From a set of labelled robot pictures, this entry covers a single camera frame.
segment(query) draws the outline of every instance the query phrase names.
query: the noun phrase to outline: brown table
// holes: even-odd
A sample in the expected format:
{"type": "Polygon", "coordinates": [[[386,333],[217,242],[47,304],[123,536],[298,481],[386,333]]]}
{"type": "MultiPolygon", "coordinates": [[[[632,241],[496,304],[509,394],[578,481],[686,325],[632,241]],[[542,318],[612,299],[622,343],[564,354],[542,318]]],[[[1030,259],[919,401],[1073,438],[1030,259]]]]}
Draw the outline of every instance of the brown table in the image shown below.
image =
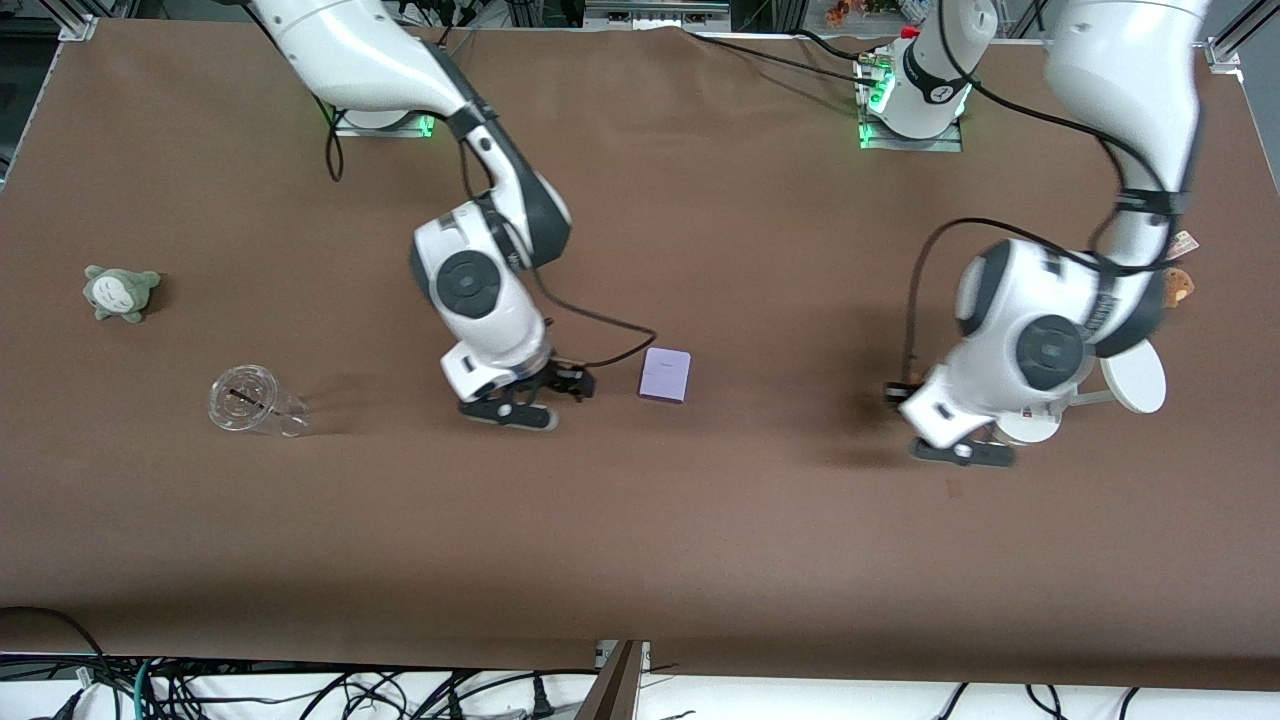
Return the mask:
{"type": "MultiPolygon", "coordinates": [[[[0,600],[123,653],[547,667],[643,637],[689,673],[1280,687],[1280,202],[1234,78],[1199,83],[1167,407],[1078,409],[993,471],[909,460],[877,400],[911,263],[959,215],[1080,246],[1114,191],[1089,138],[974,99],[963,154],[859,150],[846,85],[678,31],[480,32],[458,58],[572,208],[548,283],[690,351],[689,402],[636,398],[630,361],[550,434],[463,420],[406,265],[463,199],[454,143],[346,140],[333,184],[255,28],[108,20],[0,196],[0,600]],[[91,263],[164,273],[143,324],[93,320],[91,263]],[[321,434],[214,428],[241,363],[321,434]]],[[[992,47],[983,74],[1060,110],[1042,59],[992,47]]],[[[998,238],[936,254],[923,361],[998,238]]],[[[570,355],[635,340],[554,315],[570,355]]]]}

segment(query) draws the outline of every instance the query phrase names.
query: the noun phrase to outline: black cable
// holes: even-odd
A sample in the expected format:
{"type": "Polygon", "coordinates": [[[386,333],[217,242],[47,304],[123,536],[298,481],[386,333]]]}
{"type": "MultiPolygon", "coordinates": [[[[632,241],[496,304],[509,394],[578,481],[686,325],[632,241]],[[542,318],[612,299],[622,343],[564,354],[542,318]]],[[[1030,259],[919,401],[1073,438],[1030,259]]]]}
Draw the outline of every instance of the black cable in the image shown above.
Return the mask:
{"type": "Polygon", "coordinates": [[[431,691],[431,694],[426,696],[422,705],[417,706],[417,710],[408,716],[408,720],[420,720],[426,711],[431,710],[440,698],[445,697],[451,689],[457,689],[458,685],[479,675],[475,670],[454,670],[443,683],[431,691]]]}
{"type": "Polygon", "coordinates": [[[76,717],[76,706],[79,705],[81,696],[84,694],[84,688],[76,691],[72,697],[67,698],[67,702],[58,708],[54,714],[52,720],[73,720],[76,717]]]}
{"type": "Polygon", "coordinates": [[[1116,137],[1116,136],[1114,136],[1114,135],[1111,135],[1108,132],[1103,132],[1103,131],[1100,131],[1097,128],[1092,128],[1092,127],[1085,126],[1083,123],[1078,123],[1075,120],[1068,120],[1065,118],[1059,118],[1056,115],[1050,115],[1048,113],[1042,113],[1039,110],[1033,110],[1033,109],[1027,108],[1024,105],[1019,105],[1016,102],[1011,102],[1009,100],[1005,100],[1004,97],[1001,97],[1001,96],[996,95],[995,92],[987,90],[986,86],[983,86],[982,82],[973,76],[973,73],[965,72],[965,69],[960,67],[960,61],[956,60],[955,54],[951,53],[951,44],[947,42],[947,33],[945,31],[946,23],[942,19],[942,3],[943,3],[943,0],[937,0],[937,10],[938,10],[938,19],[937,19],[937,23],[938,23],[938,38],[942,41],[942,51],[946,54],[947,60],[951,63],[951,67],[957,73],[960,73],[960,77],[964,78],[965,82],[968,82],[969,85],[972,85],[974,90],[977,90],[980,95],[983,95],[984,97],[987,97],[992,102],[1000,105],[1001,108],[1005,108],[1005,109],[1009,109],[1009,110],[1014,110],[1015,113],[1021,113],[1021,114],[1028,115],[1030,118],[1036,118],[1037,120],[1043,120],[1046,123],[1052,123],[1055,126],[1061,126],[1061,127],[1070,128],[1070,129],[1074,129],[1074,131],[1078,131],[1078,132],[1083,132],[1083,133],[1091,135],[1091,136],[1093,136],[1093,137],[1096,137],[1098,140],[1110,142],[1111,145],[1114,145],[1115,147],[1119,147],[1126,155],[1129,155],[1130,158],[1133,158],[1139,165],[1142,165],[1142,169],[1146,170],[1148,176],[1151,176],[1152,182],[1156,184],[1157,188],[1160,188],[1161,192],[1167,192],[1167,188],[1165,187],[1165,182],[1162,179],[1160,179],[1160,174],[1156,173],[1155,167],[1152,167],[1152,164],[1142,155],[1142,152],[1138,152],[1138,150],[1134,146],[1129,145],[1128,142],[1120,140],[1119,137],[1116,137]]]}
{"type": "Polygon", "coordinates": [[[393,688],[396,688],[396,692],[398,692],[401,696],[401,702],[399,705],[397,705],[397,707],[399,707],[401,711],[399,716],[401,719],[403,719],[404,716],[408,715],[408,693],[406,693],[404,687],[401,685],[398,680],[396,680],[397,675],[401,675],[401,673],[392,674],[387,680],[393,688]]]}
{"type": "Polygon", "coordinates": [[[787,31],[787,35],[795,35],[795,36],[799,36],[799,37],[808,37],[809,40],[817,42],[818,47],[822,47],[823,50],[826,50],[827,53],[835,55],[836,58],[840,58],[841,60],[852,60],[854,63],[858,61],[858,55],[856,54],[854,54],[854,53],[845,53],[844,50],[836,47],[835,45],[827,42],[822,37],[819,37],[817,33],[810,32],[810,31],[808,31],[808,29],[805,29],[803,27],[792,29],[792,31],[787,31]]]}
{"type": "MultiPolygon", "coordinates": [[[[324,102],[316,97],[316,104],[320,105],[320,111],[324,113],[324,102]]],[[[333,109],[333,117],[329,118],[329,136],[325,138],[324,143],[324,164],[329,170],[329,179],[333,182],[342,182],[342,174],[347,169],[347,158],[342,152],[342,140],[338,138],[338,123],[347,117],[347,110],[333,109]],[[337,168],[334,167],[334,150],[338,151],[337,168]]]]}
{"type": "Polygon", "coordinates": [[[380,702],[383,705],[394,707],[399,712],[399,715],[397,715],[397,719],[398,720],[403,720],[404,716],[408,715],[408,707],[407,707],[408,698],[404,696],[404,688],[399,688],[399,683],[396,682],[396,675],[399,675],[399,673],[388,673],[387,675],[381,675],[380,679],[376,683],[374,683],[374,685],[370,687],[370,688],[366,688],[366,687],[361,685],[360,683],[351,683],[351,684],[356,685],[357,688],[360,688],[362,692],[361,692],[361,694],[348,696],[347,697],[347,706],[343,710],[342,719],[347,720],[348,717],[351,717],[351,715],[355,714],[356,710],[360,707],[360,703],[365,702],[367,700],[370,703],[380,702]],[[399,688],[399,693],[401,693],[401,698],[402,698],[401,702],[398,702],[398,703],[393,702],[390,698],[388,698],[388,697],[385,697],[385,696],[383,696],[383,694],[380,694],[378,692],[378,688],[380,688],[380,687],[383,687],[383,685],[385,685],[388,683],[390,683],[393,687],[399,688]]]}
{"type": "Polygon", "coordinates": [[[1043,3],[1044,0],[1032,0],[1032,8],[1036,10],[1036,29],[1039,31],[1041,36],[1044,35],[1043,3]]]}
{"type": "MultiPolygon", "coordinates": [[[[547,678],[549,675],[598,675],[598,673],[595,670],[541,670],[536,673],[522,673],[520,675],[511,675],[508,678],[502,678],[492,683],[471,688],[470,691],[460,694],[457,700],[458,702],[462,702],[463,700],[467,700],[471,696],[483,693],[485,691],[490,691],[500,685],[506,685],[508,683],[518,683],[520,680],[531,680],[535,676],[547,678]]],[[[442,707],[440,710],[435,711],[434,714],[431,714],[429,720],[439,719],[445,710],[448,710],[448,707],[442,707]]]]}
{"type": "Polygon", "coordinates": [[[68,667],[72,666],[67,664],[54,664],[54,666],[49,669],[41,667],[40,670],[27,670],[24,673],[14,673],[13,675],[0,675],[0,683],[5,680],[19,680],[22,678],[33,678],[36,675],[46,675],[45,678],[46,680],[52,680],[58,675],[58,673],[68,667]]]}
{"type": "Polygon", "coordinates": [[[550,290],[547,288],[547,283],[543,282],[543,274],[538,272],[538,266],[531,265],[529,269],[530,269],[530,272],[534,275],[534,284],[538,286],[538,291],[541,292],[543,296],[547,297],[547,300],[550,300],[552,304],[557,305],[558,307],[561,307],[563,310],[568,310],[570,313],[575,313],[575,314],[581,315],[584,318],[595,320],[598,323],[604,323],[607,325],[613,325],[616,328],[623,328],[623,329],[627,329],[627,331],[631,331],[631,332],[636,332],[636,333],[648,336],[648,337],[645,337],[644,341],[640,342],[640,345],[636,345],[635,347],[632,347],[631,350],[627,350],[626,352],[622,352],[620,355],[614,355],[613,357],[609,357],[607,360],[595,360],[595,361],[591,361],[591,363],[581,363],[580,366],[582,366],[582,368],[604,368],[604,366],[608,366],[608,365],[613,365],[616,363],[621,363],[621,361],[626,360],[627,357],[631,357],[636,352],[640,352],[641,350],[649,347],[650,345],[653,345],[658,340],[658,332],[654,331],[654,329],[646,328],[644,325],[637,325],[635,323],[628,323],[626,320],[620,320],[617,318],[605,315],[603,313],[596,313],[594,310],[588,310],[586,307],[579,307],[577,305],[573,305],[572,302],[568,302],[566,300],[561,300],[550,290]]]}
{"type": "Polygon", "coordinates": [[[753,50],[750,47],[742,47],[741,45],[733,45],[732,42],[724,42],[723,40],[718,40],[718,38],[714,38],[714,37],[705,37],[705,36],[701,36],[701,35],[698,35],[698,33],[690,33],[690,37],[695,37],[698,40],[701,40],[703,42],[709,42],[712,45],[719,45],[721,47],[728,47],[730,50],[735,50],[737,53],[745,53],[748,55],[755,55],[756,58],[763,58],[765,60],[773,60],[774,63],[782,63],[783,65],[791,65],[792,68],[800,68],[801,70],[809,70],[809,72],[813,72],[813,73],[818,73],[820,76],[827,76],[827,77],[833,77],[833,78],[838,78],[838,79],[845,79],[845,81],[852,82],[852,83],[856,83],[856,85],[864,85],[867,87],[874,87],[874,85],[876,85],[876,81],[873,81],[870,78],[860,78],[860,77],[854,77],[854,76],[846,76],[844,73],[837,73],[837,72],[833,72],[833,70],[827,70],[827,69],[818,68],[818,67],[814,67],[814,65],[806,65],[804,63],[797,63],[795,60],[788,60],[786,58],[778,58],[777,55],[769,55],[768,53],[760,53],[759,50],[753,50]]]}
{"type": "Polygon", "coordinates": [[[1142,688],[1129,688],[1128,691],[1125,691],[1124,700],[1120,701],[1120,716],[1117,717],[1117,720],[1129,719],[1129,703],[1133,702],[1133,696],[1138,694],[1138,691],[1140,689],[1142,688]]]}
{"type": "Polygon", "coordinates": [[[1157,260],[1155,263],[1151,263],[1149,265],[1142,265],[1142,266],[1106,265],[1102,263],[1088,260],[1074,252],[1068,252],[1064,247],[1053,242],[1050,242],[1048,240],[1033,232],[1019,228],[1018,225],[1002,223],[1000,220],[992,220],[989,218],[957,218],[948,223],[943,223],[938,225],[938,228],[934,229],[932,233],[929,233],[928,238],[925,238],[924,245],[920,246],[920,254],[915,259],[915,266],[911,269],[911,283],[908,288],[908,296],[906,296],[906,337],[902,343],[902,365],[901,365],[902,377],[900,380],[904,384],[911,382],[910,380],[911,364],[915,361],[915,315],[916,315],[916,300],[918,300],[916,296],[920,290],[920,277],[924,274],[925,261],[929,258],[929,252],[933,251],[933,246],[937,245],[938,240],[942,237],[945,232],[956,225],[965,225],[965,224],[989,225],[1006,232],[1011,232],[1014,234],[1021,236],[1023,238],[1030,242],[1034,242],[1036,245],[1039,245],[1041,247],[1044,247],[1046,250],[1053,252],[1060,258],[1064,258],[1073,263],[1078,263],[1097,273],[1112,273],[1117,277],[1129,277],[1144,272],[1164,270],[1166,268],[1174,266],[1175,264],[1172,260],[1157,260]]]}
{"type": "Polygon", "coordinates": [[[467,169],[467,141],[458,140],[458,160],[462,163],[462,190],[466,191],[467,200],[475,201],[476,192],[471,190],[471,170],[467,169]]]}
{"type": "Polygon", "coordinates": [[[334,678],[333,682],[330,682],[328,685],[325,685],[324,688],[321,688],[320,692],[316,693],[316,696],[314,698],[311,698],[311,702],[307,703],[307,707],[306,707],[306,710],[302,711],[302,715],[298,715],[298,720],[307,720],[307,717],[310,717],[311,714],[315,711],[316,706],[319,706],[320,702],[329,693],[332,693],[333,691],[335,691],[339,687],[344,685],[347,683],[347,680],[351,679],[351,675],[352,675],[352,673],[343,673],[342,675],[338,675],[337,678],[334,678]]]}
{"type": "Polygon", "coordinates": [[[448,702],[445,710],[449,712],[449,720],[466,720],[462,714],[462,702],[458,700],[457,688],[449,688],[449,692],[444,694],[444,700],[448,702]]]}
{"type": "Polygon", "coordinates": [[[543,720],[556,715],[556,707],[547,700],[547,685],[541,675],[534,675],[534,710],[529,714],[532,720],[543,720]]]}
{"type": "Polygon", "coordinates": [[[1043,710],[1050,717],[1053,717],[1053,720],[1066,720],[1066,717],[1062,715],[1062,701],[1059,700],[1057,697],[1057,688],[1055,688],[1053,685],[1044,685],[1044,687],[1048,688],[1048,694],[1050,697],[1053,698],[1053,707],[1044,705],[1043,702],[1041,702],[1038,697],[1036,697],[1034,687],[1023,685],[1023,689],[1027,691],[1027,697],[1032,698],[1032,702],[1036,703],[1036,707],[1043,710]]]}
{"type": "Polygon", "coordinates": [[[119,693],[115,692],[118,689],[115,685],[115,680],[118,680],[119,676],[111,671],[111,667],[106,664],[106,653],[102,652],[102,646],[97,644],[97,641],[93,639],[93,635],[91,635],[90,632],[84,629],[84,625],[77,623],[76,619],[72,618],[70,615],[54,610],[51,607],[38,607],[35,605],[9,605],[5,607],[0,607],[0,618],[5,615],[23,615],[23,614],[44,615],[45,618],[54,618],[56,620],[60,620],[63,624],[69,625],[73,630],[76,630],[76,634],[78,634],[81,639],[83,639],[88,644],[88,647],[93,650],[93,655],[97,657],[99,661],[97,664],[102,669],[104,674],[102,682],[109,688],[111,688],[111,702],[115,703],[115,720],[120,720],[120,696],[119,693]]]}
{"type": "MultiPolygon", "coordinates": [[[[1116,192],[1119,193],[1121,190],[1124,190],[1124,172],[1120,169],[1120,159],[1116,158],[1115,151],[1111,150],[1111,146],[1107,145],[1105,140],[1100,137],[1097,138],[1097,141],[1098,146],[1102,147],[1102,152],[1106,154],[1107,161],[1111,163],[1111,169],[1116,174],[1116,186],[1117,186],[1116,192]]],[[[1085,243],[1085,247],[1089,249],[1089,252],[1098,251],[1098,243],[1102,240],[1102,234],[1107,232],[1107,228],[1111,227],[1111,223],[1114,223],[1119,215],[1120,210],[1115,205],[1112,205],[1111,211],[1107,213],[1107,217],[1103,218],[1101,223],[1098,223],[1098,227],[1093,228],[1093,232],[1089,233],[1089,240],[1085,243]]]]}
{"type": "Polygon", "coordinates": [[[236,703],[236,702],[248,702],[253,705],[284,705],[287,702],[297,702],[300,700],[306,700],[315,696],[320,691],[312,691],[308,693],[296,694],[293,697],[209,697],[209,696],[192,696],[191,700],[201,705],[219,705],[219,703],[236,703]]]}
{"type": "Polygon", "coordinates": [[[947,701],[947,706],[942,708],[942,712],[936,720],[947,720],[951,717],[951,712],[956,708],[956,703],[960,702],[960,696],[969,689],[969,683],[960,683],[956,689],[951,693],[951,700],[947,701]]]}

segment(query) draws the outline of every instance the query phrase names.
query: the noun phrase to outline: tag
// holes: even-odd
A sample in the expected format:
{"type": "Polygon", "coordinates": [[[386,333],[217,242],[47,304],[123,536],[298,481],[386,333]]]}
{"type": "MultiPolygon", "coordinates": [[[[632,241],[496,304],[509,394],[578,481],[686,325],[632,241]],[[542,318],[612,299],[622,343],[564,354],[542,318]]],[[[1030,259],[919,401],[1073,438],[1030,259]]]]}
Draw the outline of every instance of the tag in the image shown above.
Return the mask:
{"type": "Polygon", "coordinates": [[[684,402],[691,356],[682,350],[650,347],[644,355],[640,397],[684,402]]]}
{"type": "Polygon", "coordinates": [[[1174,245],[1169,247],[1169,255],[1166,255],[1165,258],[1167,260],[1181,258],[1183,255],[1187,255],[1188,252],[1196,250],[1197,247],[1199,247],[1199,243],[1196,242],[1196,238],[1192,237],[1192,233],[1187,231],[1179,231],[1179,233],[1174,236],[1174,245]]]}

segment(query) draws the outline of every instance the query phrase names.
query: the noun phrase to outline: gray plush toy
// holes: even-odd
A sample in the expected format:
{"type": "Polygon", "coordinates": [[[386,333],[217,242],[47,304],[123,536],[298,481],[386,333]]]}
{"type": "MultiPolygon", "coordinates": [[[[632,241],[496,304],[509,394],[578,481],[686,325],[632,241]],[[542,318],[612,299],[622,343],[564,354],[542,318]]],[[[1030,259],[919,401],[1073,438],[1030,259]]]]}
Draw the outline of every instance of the gray plush toy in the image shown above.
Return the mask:
{"type": "Polygon", "coordinates": [[[84,277],[88,278],[84,297],[93,306],[93,316],[99,320],[119,315],[131,323],[141,323],[142,309],[151,299],[151,288],[160,284],[160,273],[151,270],[131,273],[90,265],[84,268],[84,277]]]}

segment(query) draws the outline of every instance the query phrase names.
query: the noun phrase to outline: white robotic arm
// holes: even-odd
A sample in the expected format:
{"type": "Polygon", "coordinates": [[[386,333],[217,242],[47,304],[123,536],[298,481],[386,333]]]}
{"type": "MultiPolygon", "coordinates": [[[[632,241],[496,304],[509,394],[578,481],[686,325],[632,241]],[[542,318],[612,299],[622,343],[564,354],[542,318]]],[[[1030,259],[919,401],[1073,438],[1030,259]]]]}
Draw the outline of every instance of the white robotic arm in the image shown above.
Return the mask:
{"type": "Polygon", "coordinates": [[[415,231],[410,266],[458,338],[440,360],[477,420],[550,429],[554,414],[521,402],[539,387],[590,397],[581,368],[552,361],[541,315],[516,273],[559,258],[571,218],[563,200],[502,129],[497,113],[448,55],[404,32],[379,0],[255,0],[259,18],[317,97],[357,111],[421,111],[444,120],[493,187],[415,231]]]}
{"type": "MultiPolygon", "coordinates": [[[[1124,190],[1101,256],[1074,261],[1006,240],[969,265],[956,299],[964,340],[900,406],[933,450],[1004,419],[1059,415],[1094,356],[1129,351],[1160,324],[1161,274],[1137,269],[1162,260],[1185,202],[1199,117],[1190,45],[1207,5],[1073,0],[1064,10],[1050,85],[1073,114],[1137,150],[1149,172],[1115,149],[1124,190]]],[[[1162,373],[1158,363],[1153,370],[1162,373]]]]}

